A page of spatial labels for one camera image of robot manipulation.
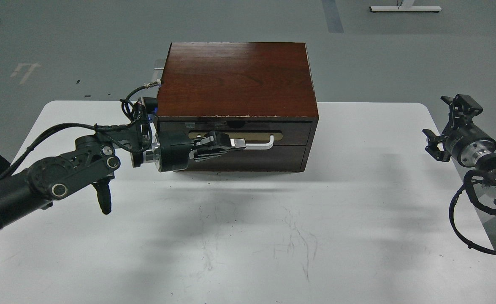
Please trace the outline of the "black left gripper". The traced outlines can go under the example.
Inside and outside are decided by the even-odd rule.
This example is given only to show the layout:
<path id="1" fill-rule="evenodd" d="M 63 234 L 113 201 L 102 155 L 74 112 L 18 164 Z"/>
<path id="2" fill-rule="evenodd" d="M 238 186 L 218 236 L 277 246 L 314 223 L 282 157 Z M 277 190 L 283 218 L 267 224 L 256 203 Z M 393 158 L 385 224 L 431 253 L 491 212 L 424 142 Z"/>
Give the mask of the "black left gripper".
<path id="1" fill-rule="evenodd" d="M 142 153 L 142 162 L 154 163 L 159 172 L 183 171 L 189 159 L 201 162 L 247 148 L 245 139 L 221 131 L 210 131 L 193 140 L 183 131 L 161 131 L 155 138 L 156 142 Z"/>

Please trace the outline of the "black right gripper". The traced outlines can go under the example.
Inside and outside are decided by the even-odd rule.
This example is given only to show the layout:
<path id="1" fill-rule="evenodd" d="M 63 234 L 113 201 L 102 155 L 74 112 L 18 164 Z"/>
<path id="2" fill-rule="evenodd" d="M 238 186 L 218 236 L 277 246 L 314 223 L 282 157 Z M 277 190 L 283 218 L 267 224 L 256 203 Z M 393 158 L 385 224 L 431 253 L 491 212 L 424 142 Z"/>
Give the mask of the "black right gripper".
<path id="1" fill-rule="evenodd" d="M 465 94 L 454 98 L 441 96 L 441 100 L 449 107 L 449 122 L 439 136 L 430 129 L 422 129 L 427 141 L 425 151 L 439 162 L 449 162 L 452 157 L 462 167 L 475 167 L 481 156 L 496 150 L 496 141 L 472 123 L 483 107 Z"/>

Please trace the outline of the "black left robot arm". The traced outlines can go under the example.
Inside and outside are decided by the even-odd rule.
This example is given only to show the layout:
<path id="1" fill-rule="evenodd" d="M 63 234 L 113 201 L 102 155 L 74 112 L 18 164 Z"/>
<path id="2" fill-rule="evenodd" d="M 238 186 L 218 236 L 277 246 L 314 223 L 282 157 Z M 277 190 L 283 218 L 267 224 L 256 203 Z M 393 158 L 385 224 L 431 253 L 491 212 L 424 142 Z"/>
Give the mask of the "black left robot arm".
<path id="1" fill-rule="evenodd" d="M 111 213 L 109 183 L 121 161 L 116 149 L 131 155 L 132 166 L 154 163 L 159 172 L 182 171 L 189 161 L 206 161 L 227 152 L 248 149 L 243 138 L 233 139 L 226 133 L 211 130 L 194 139 L 184 133 L 152 133 L 149 116 L 157 115 L 156 98 L 131 98 L 143 89 L 160 87 L 161 79 L 135 88 L 126 98 L 120 99 L 121 109 L 128 124 L 87 125 L 61 123 L 46 129 L 26 148 L 22 156 L 0 174 L 0 230 L 16 220 L 53 206 L 91 185 L 97 192 L 103 214 Z M 69 128 L 92 130 L 92 135 L 75 140 L 75 149 L 55 157 L 46 157 L 16 173 L 16 169 L 44 140 Z"/>

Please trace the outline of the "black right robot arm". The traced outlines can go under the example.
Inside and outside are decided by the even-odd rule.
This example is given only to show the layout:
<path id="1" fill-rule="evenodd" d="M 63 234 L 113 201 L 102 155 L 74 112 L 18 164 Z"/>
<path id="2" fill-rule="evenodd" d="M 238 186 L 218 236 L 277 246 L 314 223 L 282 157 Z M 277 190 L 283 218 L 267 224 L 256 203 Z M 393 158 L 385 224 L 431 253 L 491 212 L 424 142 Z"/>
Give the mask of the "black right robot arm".
<path id="1" fill-rule="evenodd" d="M 441 100 L 449 109 L 448 123 L 439 135 L 423 129 L 427 142 L 425 151 L 439 162 L 455 160 L 468 170 L 450 201 L 449 222 L 456 236 L 469 249 L 496 255 L 496 250 L 465 237 L 455 223 L 455 208 L 462 193 L 466 193 L 477 210 L 496 216 L 496 140 L 474 124 L 473 118 L 483 112 L 483 107 L 471 96 L 441 96 Z"/>

